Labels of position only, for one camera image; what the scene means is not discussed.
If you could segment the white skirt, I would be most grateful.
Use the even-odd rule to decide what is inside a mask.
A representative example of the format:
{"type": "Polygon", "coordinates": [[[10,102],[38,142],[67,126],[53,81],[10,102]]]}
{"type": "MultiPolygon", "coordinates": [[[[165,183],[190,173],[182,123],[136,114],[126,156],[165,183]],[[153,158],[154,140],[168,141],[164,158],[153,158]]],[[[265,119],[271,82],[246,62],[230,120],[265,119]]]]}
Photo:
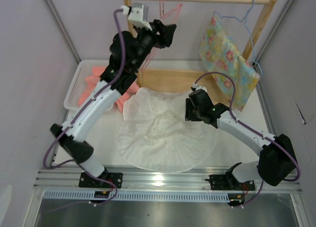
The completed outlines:
{"type": "Polygon", "coordinates": [[[131,165],[160,173],[181,173],[205,161],[219,134],[203,122],[185,120],[189,91],[162,93],[140,88],[123,106],[117,148],[131,165]]]}

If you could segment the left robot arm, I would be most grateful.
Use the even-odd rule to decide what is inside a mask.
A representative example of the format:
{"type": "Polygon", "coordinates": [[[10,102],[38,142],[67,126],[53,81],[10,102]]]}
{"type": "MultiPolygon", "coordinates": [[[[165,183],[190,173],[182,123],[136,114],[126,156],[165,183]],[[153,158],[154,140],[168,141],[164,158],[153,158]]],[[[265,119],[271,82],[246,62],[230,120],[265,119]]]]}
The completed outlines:
{"type": "Polygon", "coordinates": [[[103,113],[108,110],[137,79],[137,74],[155,47],[170,47],[176,24],[164,25],[160,20],[149,23],[148,28],[136,27],[137,36],[129,31],[118,31],[110,46],[110,59],[100,80],[88,99],[75,115],[63,124],[50,128],[59,145],[89,176],[95,187],[107,182],[107,170],[94,155],[86,137],[103,113]]]}

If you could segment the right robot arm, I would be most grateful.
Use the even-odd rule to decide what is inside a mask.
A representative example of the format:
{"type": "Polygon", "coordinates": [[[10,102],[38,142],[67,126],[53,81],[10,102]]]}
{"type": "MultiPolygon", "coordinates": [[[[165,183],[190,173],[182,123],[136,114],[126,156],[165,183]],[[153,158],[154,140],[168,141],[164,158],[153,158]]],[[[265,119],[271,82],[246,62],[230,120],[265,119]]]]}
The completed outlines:
{"type": "Polygon", "coordinates": [[[229,107],[222,103],[213,104],[207,92],[197,89],[186,99],[186,121],[202,121],[216,129],[227,132],[246,144],[259,157],[258,161],[237,163],[225,177],[226,185],[237,189],[244,182],[262,180],[271,186],[288,181],[287,176],[297,171],[296,181],[301,171],[289,137],[259,132],[238,119],[229,107]]]}

